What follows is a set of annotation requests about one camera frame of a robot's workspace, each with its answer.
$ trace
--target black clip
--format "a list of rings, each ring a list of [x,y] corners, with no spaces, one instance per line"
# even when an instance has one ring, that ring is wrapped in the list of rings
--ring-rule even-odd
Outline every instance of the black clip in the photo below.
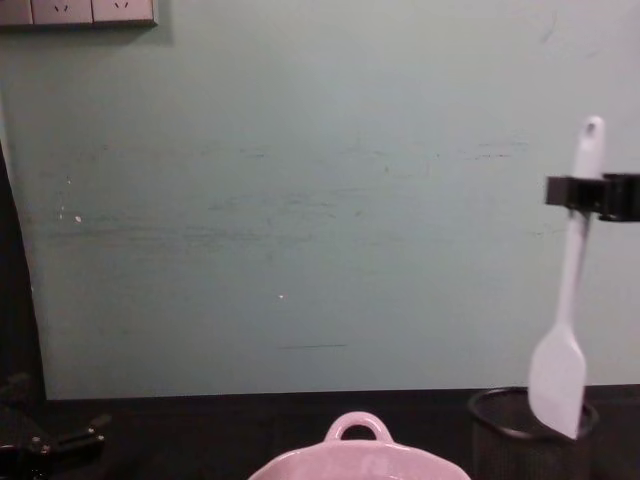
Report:
[[[547,177],[547,205],[600,214],[607,222],[640,222],[640,174],[606,173],[602,179]]]

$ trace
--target black mesh cup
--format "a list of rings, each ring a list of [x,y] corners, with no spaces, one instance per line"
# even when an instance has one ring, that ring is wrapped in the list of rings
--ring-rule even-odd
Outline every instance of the black mesh cup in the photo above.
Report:
[[[474,480],[588,480],[591,433],[598,414],[582,407],[578,438],[571,440],[540,423],[525,388],[501,388],[475,395]]]

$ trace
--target bowl handle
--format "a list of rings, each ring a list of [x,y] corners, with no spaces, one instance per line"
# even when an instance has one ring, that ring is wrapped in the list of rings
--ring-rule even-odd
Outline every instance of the bowl handle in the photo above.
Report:
[[[327,436],[324,437],[324,441],[334,442],[342,440],[342,435],[345,430],[356,425],[367,427],[373,432],[376,440],[379,442],[393,443],[391,434],[389,430],[387,430],[387,427],[384,426],[384,423],[382,423],[382,420],[367,412],[351,412],[338,418],[333,422],[331,428],[329,428]]]

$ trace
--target electrical socket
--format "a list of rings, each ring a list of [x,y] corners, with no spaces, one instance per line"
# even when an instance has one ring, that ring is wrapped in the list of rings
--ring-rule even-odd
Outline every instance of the electrical socket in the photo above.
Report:
[[[91,0],[31,0],[36,25],[92,23]]]
[[[152,0],[92,0],[93,18],[100,22],[154,20]]]
[[[29,0],[0,0],[0,25],[30,25],[31,2]]]

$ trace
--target spatula head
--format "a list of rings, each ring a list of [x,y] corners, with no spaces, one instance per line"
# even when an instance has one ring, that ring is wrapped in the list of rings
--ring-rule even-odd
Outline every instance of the spatula head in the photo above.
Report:
[[[553,328],[531,360],[529,405],[535,416],[569,438],[578,437],[587,364],[573,331]]]

